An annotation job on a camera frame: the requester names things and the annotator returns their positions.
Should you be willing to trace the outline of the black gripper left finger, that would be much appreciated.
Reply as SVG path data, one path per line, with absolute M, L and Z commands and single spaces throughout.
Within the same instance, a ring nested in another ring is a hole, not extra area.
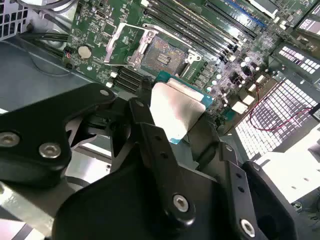
M 62 179 L 72 149 L 96 135 L 114 138 L 115 162 L 131 135 L 132 110 L 149 110 L 140 98 L 124 100 L 98 83 L 35 102 L 0 117 L 0 178 L 32 188 Z

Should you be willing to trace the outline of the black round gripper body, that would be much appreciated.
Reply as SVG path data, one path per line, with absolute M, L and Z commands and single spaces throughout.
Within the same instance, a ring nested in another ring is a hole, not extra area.
M 55 240 L 239 239 L 225 207 L 223 176 L 237 164 L 232 148 L 208 130 L 202 152 L 218 165 L 214 178 L 181 167 L 148 109 L 131 111 L 130 137 L 118 169 L 76 192 L 55 217 Z

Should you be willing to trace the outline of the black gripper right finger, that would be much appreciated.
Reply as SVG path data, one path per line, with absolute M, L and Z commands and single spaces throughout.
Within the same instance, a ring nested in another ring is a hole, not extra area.
M 238 240 L 296 240 L 296 212 L 256 163 L 239 164 L 235 150 L 220 140 L 201 116 L 188 131 L 197 170 L 214 178 Z

